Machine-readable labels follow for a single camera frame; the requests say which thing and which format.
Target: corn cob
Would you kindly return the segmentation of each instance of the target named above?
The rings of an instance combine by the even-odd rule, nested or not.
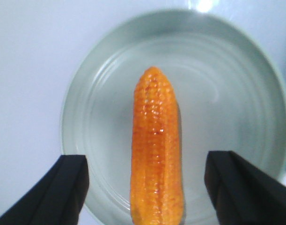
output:
[[[178,107],[173,87],[156,67],[134,91],[130,207],[135,225],[178,225],[183,191]]]

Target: plate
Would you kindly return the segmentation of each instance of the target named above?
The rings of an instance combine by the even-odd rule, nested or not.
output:
[[[243,32],[208,14],[165,10],[106,35],[75,75],[62,113],[64,154],[85,154],[86,206],[102,225],[131,225],[133,91],[150,66],[181,114],[186,225],[216,225],[203,181],[209,150],[234,150],[274,178],[286,168],[286,89]]]

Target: white plate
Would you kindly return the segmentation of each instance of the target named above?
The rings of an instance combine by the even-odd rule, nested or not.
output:
[[[63,152],[86,154],[86,206],[100,224],[132,224],[132,96],[145,69],[174,86],[182,121],[188,225],[215,225],[203,182],[209,150],[234,150],[277,178],[286,167],[286,90],[238,29],[193,11],[160,11],[109,33],[77,72],[62,115]]]

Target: orange corn cob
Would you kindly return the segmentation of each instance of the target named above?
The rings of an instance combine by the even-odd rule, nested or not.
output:
[[[156,67],[134,91],[130,207],[135,225],[178,225],[183,191],[178,108],[173,87]]]

